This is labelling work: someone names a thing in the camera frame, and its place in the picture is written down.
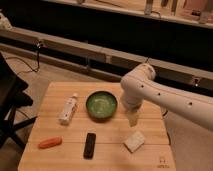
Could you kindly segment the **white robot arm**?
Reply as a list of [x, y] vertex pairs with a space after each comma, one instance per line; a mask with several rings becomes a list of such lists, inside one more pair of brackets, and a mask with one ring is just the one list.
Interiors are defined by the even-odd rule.
[[147, 100], [213, 131], [213, 97], [159, 84], [155, 76], [155, 69], [142, 63], [121, 78], [121, 102], [127, 111], [138, 111]]

